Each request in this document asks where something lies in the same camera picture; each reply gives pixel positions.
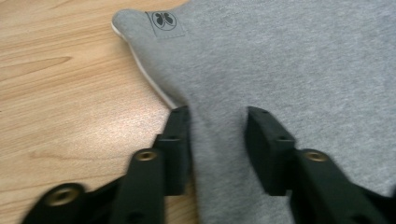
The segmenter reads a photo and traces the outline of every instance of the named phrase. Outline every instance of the table surface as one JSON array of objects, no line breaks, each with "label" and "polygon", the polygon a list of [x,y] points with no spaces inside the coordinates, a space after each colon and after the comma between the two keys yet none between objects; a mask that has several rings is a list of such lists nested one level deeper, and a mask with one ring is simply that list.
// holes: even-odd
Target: table surface
[{"label": "table surface", "polygon": [[[0,0],[0,222],[65,182],[97,189],[150,147],[169,109],[110,26],[123,8],[185,0]],[[168,223],[197,223],[192,184]]]}]

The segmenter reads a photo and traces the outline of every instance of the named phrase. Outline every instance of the fabric label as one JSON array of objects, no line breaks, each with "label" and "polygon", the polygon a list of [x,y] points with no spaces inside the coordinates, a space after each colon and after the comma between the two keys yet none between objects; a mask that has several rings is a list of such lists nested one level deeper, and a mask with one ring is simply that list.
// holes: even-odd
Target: fabric label
[{"label": "fabric label", "polygon": [[146,12],[146,14],[157,37],[173,38],[184,35],[184,30],[174,14],[167,11]]}]

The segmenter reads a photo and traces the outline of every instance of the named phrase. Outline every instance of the printed logo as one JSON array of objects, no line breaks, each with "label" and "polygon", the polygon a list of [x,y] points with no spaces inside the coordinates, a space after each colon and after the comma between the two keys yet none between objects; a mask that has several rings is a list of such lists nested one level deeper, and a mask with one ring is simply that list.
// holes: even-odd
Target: printed logo
[{"label": "printed logo", "polygon": [[151,17],[155,26],[160,30],[171,31],[177,25],[176,17],[169,12],[154,12]]}]

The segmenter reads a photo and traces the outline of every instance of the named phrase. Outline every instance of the gray cloth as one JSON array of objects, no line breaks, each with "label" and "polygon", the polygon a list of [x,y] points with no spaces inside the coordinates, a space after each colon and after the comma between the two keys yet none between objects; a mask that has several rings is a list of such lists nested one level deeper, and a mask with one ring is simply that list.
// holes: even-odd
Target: gray cloth
[{"label": "gray cloth", "polygon": [[292,222],[287,199],[265,195],[249,163],[248,105],[271,111],[298,148],[391,194],[396,1],[202,0],[125,9],[113,24],[154,82],[191,109],[202,223]]}]

